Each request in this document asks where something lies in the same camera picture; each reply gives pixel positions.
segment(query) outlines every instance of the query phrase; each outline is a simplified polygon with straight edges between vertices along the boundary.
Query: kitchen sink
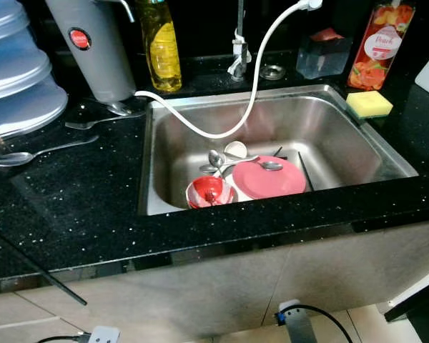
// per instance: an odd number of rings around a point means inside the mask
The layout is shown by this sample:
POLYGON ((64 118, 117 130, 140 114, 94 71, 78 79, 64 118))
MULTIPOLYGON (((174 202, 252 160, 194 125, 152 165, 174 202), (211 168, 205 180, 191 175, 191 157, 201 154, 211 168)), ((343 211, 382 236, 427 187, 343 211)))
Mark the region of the kitchen sink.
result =
MULTIPOLYGON (((220 133, 240 120, 249 97, 245 92, 169 103, 195 126, 220 133)), ((418 175, 328 85, 259 91, 246 123, 225 139, 195 134, 157 102, 147 110, 142 214, 188 209, 184 191, 202 176, 199 166, 208 163, 208 151, 222 151, 231 141, 245 143, 249 154, 272 155, 282 148, 279 156, 302 169, 299 151, 315 191, 418 175)))

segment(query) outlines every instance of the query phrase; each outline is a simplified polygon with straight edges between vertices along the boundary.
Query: stacked plastic containers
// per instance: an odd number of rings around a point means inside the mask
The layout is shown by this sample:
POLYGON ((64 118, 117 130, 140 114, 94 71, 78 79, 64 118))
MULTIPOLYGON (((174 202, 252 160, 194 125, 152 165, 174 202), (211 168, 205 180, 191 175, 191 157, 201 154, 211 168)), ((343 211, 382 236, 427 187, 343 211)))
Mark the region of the stacked plastic containers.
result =
POLYGON ((24 7, 0 0, 0 136, 41 128, 60 115, 68 97, 52 78, 48 56, 36 47, 24 7))

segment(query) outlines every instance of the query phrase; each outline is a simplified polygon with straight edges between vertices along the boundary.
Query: red bowl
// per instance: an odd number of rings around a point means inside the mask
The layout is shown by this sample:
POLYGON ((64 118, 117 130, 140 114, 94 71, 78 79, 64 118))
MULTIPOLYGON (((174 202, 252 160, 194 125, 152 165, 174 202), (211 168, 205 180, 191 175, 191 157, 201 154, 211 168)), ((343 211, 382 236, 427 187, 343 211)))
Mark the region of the red bowl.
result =
POLYGON ((198 177, 186 188, 186 201, 193 209, 230 204, 234 195, 234 188, 220 177, 198 177))

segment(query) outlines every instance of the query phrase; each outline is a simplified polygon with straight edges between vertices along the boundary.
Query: faucet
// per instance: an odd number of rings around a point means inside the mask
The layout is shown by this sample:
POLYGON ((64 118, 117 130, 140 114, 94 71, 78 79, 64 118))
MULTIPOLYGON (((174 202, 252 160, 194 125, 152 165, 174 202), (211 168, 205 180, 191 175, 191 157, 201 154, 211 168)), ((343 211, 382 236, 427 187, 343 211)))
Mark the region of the faucet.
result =
POLYGON ((232 80, 242 81, 246 72, 246 66, 251 62, 251 53, 248 51, 248 44, 243 37, 243 16, 244 0, 238 0, 237 11, 237 28, 235 29, 235 39, 232 40, 234 45, 234 63, 229 67, 227 72, 232 75, 232 80))

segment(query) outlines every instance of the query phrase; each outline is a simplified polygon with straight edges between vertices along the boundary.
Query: yellow liquid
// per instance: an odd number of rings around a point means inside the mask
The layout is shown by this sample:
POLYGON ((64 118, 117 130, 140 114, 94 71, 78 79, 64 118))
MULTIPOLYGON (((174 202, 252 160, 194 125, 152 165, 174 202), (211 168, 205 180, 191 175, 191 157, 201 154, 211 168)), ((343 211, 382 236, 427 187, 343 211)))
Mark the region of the yellow liquid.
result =
POLYGON ((164 24, 157 32, 149 49, 149 59, 154 88, 162 91, 177 91, 181 88, 181 70, 173 22, 164 24))

